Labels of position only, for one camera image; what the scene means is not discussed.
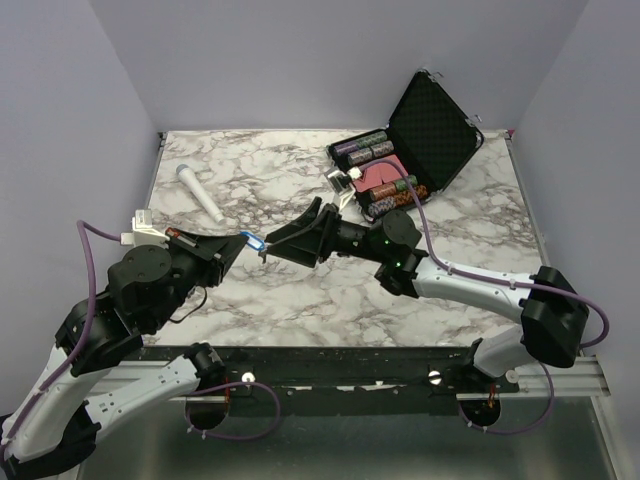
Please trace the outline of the blue plastic key tag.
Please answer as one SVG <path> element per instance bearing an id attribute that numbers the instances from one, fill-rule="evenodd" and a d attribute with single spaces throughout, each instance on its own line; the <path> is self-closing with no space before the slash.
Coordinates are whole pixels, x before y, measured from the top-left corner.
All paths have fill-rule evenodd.
<path id="1" fill-rule="evenodd" d="M 264 240 L 257 235 L 249 231 L 242 231 L 241 235 L 247 238 L 246 246 L 251 248 L 252 250 L 262 252 L 266 248 Z"/>

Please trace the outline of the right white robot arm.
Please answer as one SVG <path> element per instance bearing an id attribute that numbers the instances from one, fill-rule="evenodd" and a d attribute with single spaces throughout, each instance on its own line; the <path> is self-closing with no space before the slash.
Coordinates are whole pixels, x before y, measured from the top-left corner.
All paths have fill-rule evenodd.
<path id="1" fill-rule="evenodd" d="M 315 198 L 300 217 L 267 235 L 261 255 L 309 268 L 332 254 L 369 260 L 379 266 L 375 279 L 395 296 L 454 301 L 514 322 L 472 344 L 459 370 L 471 391 L 483 391 L 507 371 L 534 361 L 556 368 L 574 365 L 588 308 L 558 270 L 541 267 L 527 276 L 473 268 L 463 276 L 419 249 L 421 238 L 403 211 L 393 210 L 365 227 Z"/>

